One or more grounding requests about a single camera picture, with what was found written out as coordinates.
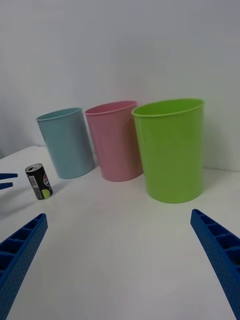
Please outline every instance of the can label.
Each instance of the can label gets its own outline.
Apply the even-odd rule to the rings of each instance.
[[[41,163],[27,167],[25,171],[38,200],[47,199],[53,194],[49,179]]]

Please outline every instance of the plastic cup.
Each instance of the plastic cup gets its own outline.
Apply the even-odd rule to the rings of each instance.
[[[131,180],[143,173],[132,110],[136,101],[95,106],[85,112],[102,176]]]
[[[182,203],[203,189],[203,114],[200,99],[150,103],[132,111],[147,192]]]
[[[54,111],[36,120],[60,178],[77,178],[93,170],[94,159],[81,108]]]

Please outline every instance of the pink cup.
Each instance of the pink cup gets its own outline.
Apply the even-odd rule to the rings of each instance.
[[[119,101],[88,109],[85,114],[102,176],[126,181],[143,173],[132,110],[136,101]]]

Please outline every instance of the textured blue surface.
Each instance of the textured blue surface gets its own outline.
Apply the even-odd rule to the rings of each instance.
[[[237,320],[240,320],[240,239],[199,210],[191,213],[193,227],[224,290]]]
[[[0,244],[0,320],[5,320],[48,228],[44,213]]]

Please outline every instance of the soda can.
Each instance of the soda can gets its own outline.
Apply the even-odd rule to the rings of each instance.
[[[48,199],[53,194],[53,189],[41,163],[28,166],[25,172],[38,200]]]

